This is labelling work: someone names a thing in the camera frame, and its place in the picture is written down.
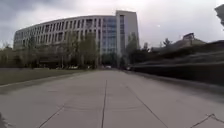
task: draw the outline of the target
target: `pavement joint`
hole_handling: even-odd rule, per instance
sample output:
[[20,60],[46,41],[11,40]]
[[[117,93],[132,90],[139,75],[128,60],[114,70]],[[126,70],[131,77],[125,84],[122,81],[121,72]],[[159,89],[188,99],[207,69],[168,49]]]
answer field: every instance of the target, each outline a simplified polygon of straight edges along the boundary
[[104,126],[104,115],[105,115],[105,107],[106,107],[106,97],[107,97],[107,80],[106,80],[105,91],[104,91],[104,102],[103,102],[102,124],[101,124],[101,128],[103,128],[103,126]]
[[191,126],[190,128],[195,128],[196,126],[198,126],[198,125],[204,123],[204,122],[207,121],[208,119],[214,119],[214,120],[216,120],[216,121],[221,122],[221,123],[224,124],[224,121],[218,119],[218,118],[215,116],[215,114],[213,113],[213,114],[210,114],[210,115],[206,115],[206,118],[205,118],[205,119],[199,121],[198,123],[194,124],[194,125]]
[[168,126],[137,96],[137,94],[130,89],[128,86],[126,86],[126,88],[135,95],[135,97],[166,127],[168,128]]
[[38,128],[42,128],[51,118],[53,118],[55,115],[57,115],[60,111],[62,111],[63,108],[65,108],[65,105],[71,101],[73,98],[69,99],[67,102],[65,102],[55,113],[53,113],[47,120],[45,120]]

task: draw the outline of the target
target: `tall building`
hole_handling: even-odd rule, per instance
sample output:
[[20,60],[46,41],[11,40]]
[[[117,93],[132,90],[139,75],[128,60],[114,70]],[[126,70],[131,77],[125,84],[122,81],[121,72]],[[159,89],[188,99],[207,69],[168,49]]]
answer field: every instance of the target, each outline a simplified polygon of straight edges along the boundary
[[224,4],[215,8],[217,16],[221,19],[221,24],[224,26]]
[[22,49],[31,36],[37,45],[60,44],[66,41],[69,32],[75,32],[78,40],[87,33],[94,33],[101,55],[116,53],[121,56],[128,45],[128,36],[134,33],[138,37],[137,15],[136,12],[116,11],[114,16],[80,16],[33,25],[15,32],[14,49]]

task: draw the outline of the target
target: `curb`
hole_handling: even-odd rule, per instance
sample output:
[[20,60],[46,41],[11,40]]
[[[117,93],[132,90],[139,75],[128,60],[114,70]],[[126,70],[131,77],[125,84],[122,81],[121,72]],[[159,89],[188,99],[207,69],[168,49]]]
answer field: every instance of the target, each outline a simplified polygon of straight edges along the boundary
[[156,75],[145,74],[145,73],[140,73],[140,72],[131,72],[131,71],[124,71],[124,72],[127,74],[143,76],[145,78],[153,78],[156,80],[173,82],[175,84],[178,84],[178,86],[191,87],[191,88],[202,89],[202,90],[216,92],[216,93],[222,93],[222,94],[224,93],[224,87],[221,87],[219,85],[202,83],[202,82],[198,82],[198,81],[176,79],[176,78],[171,78],[171,77],[156,76]]
[[5,84],[5,85],[0,86],[0,94],[2,92],[4,93],[4,92],[10,91],[10,90],[19,89],[19,88],[27,87],[27,86],[33,86],[33,85],[45,83],[45,82],[52,81],[52,80],[69,78],[69,77],[72,77],[72,76],[79,76],[79,75],[82,75],[84,73],[86,73],[86,72],[65,74],[65,75],[59,75],[59,76],[51,76],[51,77],[34,79],[34,80],[29,80],[29,81]]

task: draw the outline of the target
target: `window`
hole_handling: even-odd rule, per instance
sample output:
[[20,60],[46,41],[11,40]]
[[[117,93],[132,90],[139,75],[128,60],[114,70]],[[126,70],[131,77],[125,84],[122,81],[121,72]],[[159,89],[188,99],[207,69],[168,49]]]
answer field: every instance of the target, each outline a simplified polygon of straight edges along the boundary
[[75,28],[75,25],[76,25],[76,20],[74,20],[73,28]]
[[47,33],[49,31],[49,25],[46,25],[45,32]]
[[59,23],[57,23],[56,31],[58,30],[58,28],[59,28]]
[[94,36],[96,37],[96,29],[94,29]]
[[62,41],[62,35],[63,35],[62,32],[58,33],[58,41]]
[[58,30],[59,30],[59,31],[61,30],[61,22],[59,23]]
[[54,34],[52,35],[52,40],[51,41],[54,42]]
[[55,24],[54,24],[54,26],[53,26],[53,31],[55,31]]
[[101,19],[99,19],[98,27],[101,27]]
[[101,32],[100,32],[100,30],[98,30],[98,39],[100,40],[100,35],[101,34]]
[[81,38],[81,40],[83,39],[83,31],[81,31],[81,33],[80,33],[80,38]]
[[84,20],[82,20],[82,28],[84,28]]
[[56,33],[56,34],[55,34],[55,37],[54,37],[54,41],[55,41],[55,42],[57,42],[57,37],[58,37],[58,34]]
[[96,27],[96,19],[94,19],[94,27]]
[[78,20],[78,26],[77,26],[77,28],[79,28],[80,27],[80,20]]
[[52,31],[52,24],[51,24],[51,27],[50,27],[50,32]]
[[124,23],[124,15],[120,15],[120,22]]
[[72,29],[72,21],[70,21],[70,29]]
[[62,22],[61,30],[64,30],[64,24],[65,22]]
[[65,32],[65,34],[64,34],[64,40],[66,40],[67,39],[67,32]]
[[48,39],[48,42],[51,42],[51,35],[49,35],[49,39]]
[[44,26],[42,26],[42,32],[41,33],[44,33]]
[[48,35],[46,35],[45,37],[45,42],[47,43],[47,41],[48,41]]
[[65,29],[68,29],[68,21],[65,23]]

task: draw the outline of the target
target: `building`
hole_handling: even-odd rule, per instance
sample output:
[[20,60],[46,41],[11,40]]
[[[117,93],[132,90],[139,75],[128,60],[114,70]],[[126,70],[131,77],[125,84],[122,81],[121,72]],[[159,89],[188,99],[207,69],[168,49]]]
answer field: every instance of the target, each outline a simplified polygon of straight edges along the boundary
[[183,36],[181,40],[176,41],[173,44],[170,44],[168,47],[153,47],[151,49],[152,52],[157,53],[167,53],[172,51],[177,51],[182,48],[197,46],[197,45],[204,45],[206,42],[195,38],[194,33],[189,33]]
[[224,4],[216,7],[215,11],[217,12],[217,16],[221,20],[221,24],[224,26]]
[[14,49],[27,45],[31,35],[37,45],[60,44],[65,42],[69,32],[75,32],[78,40],[87,33],[94,33],[101,55],[117,53],[121,56],[128,45],[128,36],[135,33],[138,37],[137,14],[116,11],[115,15],[80,16],[33,25],[16,31]]

